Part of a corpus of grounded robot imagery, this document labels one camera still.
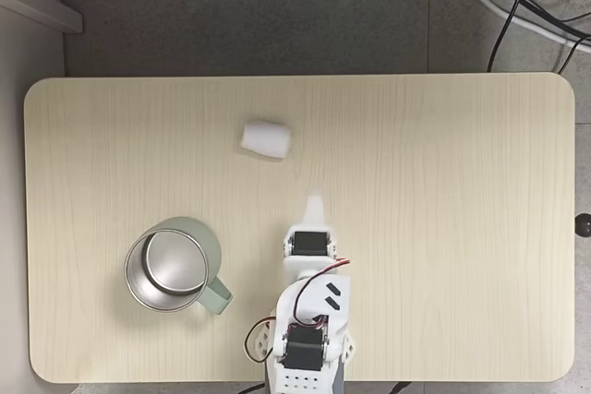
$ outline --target red wire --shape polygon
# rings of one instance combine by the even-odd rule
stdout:
[[[294,302],[294,312],[292,313],[292,317],[294,318],[295,322],[297,322],[298,325],[300,325],[301,327],[307,327],[307,328],[320,328],[320,327],[322,327],[322,325],[324,325],[324,322],[325,322],[324,316],[322,316],[322,318],[318,322],[311,323],[311,324],[310,323],[304,323],[299,318],[297,318],[297,304],[299,303],[299,298],[302,296],[302,293],[308,287],[308,285],[314,279],[316,279],[318,276],[321,276],[322,274],[327,273],[331,269],[339,268],[342,265],[348,265],[349,263],[351,263],[351,261],[349,259],[347,259],[347,258],[337,258],[337,261],[335,263],[332,263],[328,267],[325,267],[324,269],[321,269],[316,274],[314,274],[313,276],[311,276],[310,278],[308,278],[308,281],[306,281],[306,283],[304,283],[304,285],[302,286],[302,288],[299,290],[299,293],[297,293],[297,296],[295,297],[296,299],[295,299],[295,302]]]

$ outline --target white object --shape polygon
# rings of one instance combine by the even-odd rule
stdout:
[[[61,32],[82,32],[79,12],[56,0],[0,0],[0,6]]]
[[[298,231],[327,233],[329,246],[327,251],[336,257],[336,245],[330,227],[324,224],[324,205],[320,195],[308,197],[306,212],[302,223],[293,225],[283,242],[285,259],[283,271],[287,288],[279,297],[276,307],[276,319],[270,330],[264,329],[257,340],[259,353],[265,355],[269,344],[263,345],[268,337],[272,342],[272,353],[267,362],[269,386],[273,393],[283,394],[331,394],[332,386],[340,364],[348,363],[354,353],[355,345],[348,331],[349,299],[351,281],[349,277],[337,275],[337,269],[331,269],[308,283],[308,278],[335,262],[328,256],[294,256],[292,242]],[[308,283],[301,294],[302,287]],[[314,323],[317,316],[326,316],[324,324],[324,356],[319,371],[288,368],[283,365],[286,337],[294,319],[296,297],[297,317],[303,322]]]
[[[240,146],[258,154],[284,159],[289,151],[291,131],[287,126],[270,122],[248,122]]]
[[[478,1],[482,5],[484,5],[486,8],[488,8],[490,11],[495,13],[497,16],[500,16],[502,18],[507,18],[509,16],[509,13],[507,11],[502,9],[500,6],[497,6],[496,4],[494,4],[491,0],[478,0]],[[566,38],[560,36],[559,34],[556,34],[550,30],[547,30],[544,27],[540,27],[539,25],[532,23],[528,20],[525,20],[523,18],[518,18],[517,16],[513,17],[512,23],[514,23],[515,25],[518,25],[522,28],[525,28],[527,30],[531,30],[531,31],[535,32],[536,34],[539,34],[540,36],[550,39],[551,41],[566,45],[569,48],[573,48],[573,46],[576,44],[576,41],[571,41],[570,39],[566,39]],[[577,51],[582,51],[584,53],[591,54],[591,47],[590,46],[580,44],[576,47],[576,49],[577,49]]]
[[[273,309],[269,316],[275,316],[275,310]],[[275,322],[263,323],[259,329],[259,334],[254,340],[254,350],[251,351],[252,355],[259,360],[263,360],[269,351],[269,347],[273,346],[272,340],[275,333]]]

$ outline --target white foam block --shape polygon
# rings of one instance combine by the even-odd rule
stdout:
[[[291,144],[291,130],[285,125],[254,121],[244,125],[240,146],[263,156],[284,159]]]

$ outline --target wall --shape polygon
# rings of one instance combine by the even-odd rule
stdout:
[[[64,75],[62,34],[0,8],[0,392],[71,392],[29,363],[22,103],[37,80]]]

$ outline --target mug handle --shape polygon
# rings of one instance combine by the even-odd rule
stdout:
[[[203,293],[199,297],[199,303],[214,314],[221,314],[231,300],[232,293],[230,293],[217,277],[205,287],[205,290],[203,290]]]

